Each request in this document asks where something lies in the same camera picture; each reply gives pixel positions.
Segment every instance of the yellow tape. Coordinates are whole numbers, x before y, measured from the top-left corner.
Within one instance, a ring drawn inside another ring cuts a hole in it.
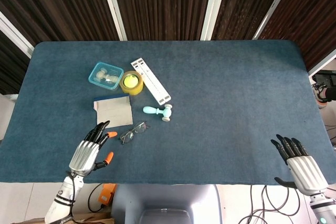
[[[138,84],[134,87],[134,88],[128,88],[125,86],[124,84],[124,81],[125,81],[125,78],[129,75],[133,75],[133,76],[136,76],[137,79],[139,80]],[[120,82],[120,87],[122,89],[122,91],[124,93],[127,93],[127,94],[130,94],[130,95],[137,95],[139,94],[141,91],[142,91],[142,88],[143,88],[143,81],[142,81],[142,77],[141,75],[136,72],[136,71],[128,71],[126,73],[124,73],[124,75],[122,76]]]

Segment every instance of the white robotic hand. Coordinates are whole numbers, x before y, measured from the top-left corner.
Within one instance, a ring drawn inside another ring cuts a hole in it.
[[[280,156],[288,165],[294,182],[285,182],[276,177],[275,181],[285,187],[298,189],[304,195],[310,196],[310,207],[321,224],[336,224],[336,204],[334,199],[324,195],[328,183],[318,164],[309,156],[300,141],[277,135],[281,144],[275,140]]]
[[[70,172],[52,202],[46,216],[46,224],[63,224],[71,220],[72,207],[82,189],[83,178],[97,170],[107,166],[112,158],[113,152],[109,153],[103,162],[96,163],[99,150],[110,137],[117,135],[116,132],[108,132],[102,136],[103,130],[110,121],[98,124],[91,130],[85,139],[78,145],[69,164]]]

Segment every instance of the dark wood paneling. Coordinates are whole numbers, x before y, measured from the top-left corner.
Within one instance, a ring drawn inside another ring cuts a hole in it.
[[[119,40],[107,0],[0,0],[0,10],[32,45]]]
[[[207,0],[118,0],[128,40],[197,40]]]
[[[0,93],[17,94],[29,64],[29,58],[0,31]]]
[[[252,39],[274,0],[222,0],[212,39]]]
[[[281,0],[260,39],[295,41],[310,70],[336,48],[336,0]]]

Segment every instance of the transparent food container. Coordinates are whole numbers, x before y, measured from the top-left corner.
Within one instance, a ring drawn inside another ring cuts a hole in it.
[[[91,72],[89,82],[105,89],[115,90],[123,74],[123,69],[99,62]]]

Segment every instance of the orange fingertip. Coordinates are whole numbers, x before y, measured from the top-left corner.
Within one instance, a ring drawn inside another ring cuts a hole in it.
[[[115,131],[108,132],[107,134],[109,134],[109,137],[115,137],[118,135]]]
[[[107,155],[107,157],[105,158],[105,162],[109,165],[111,160],[113,159],[113,152],[110,152],[109,155]]]

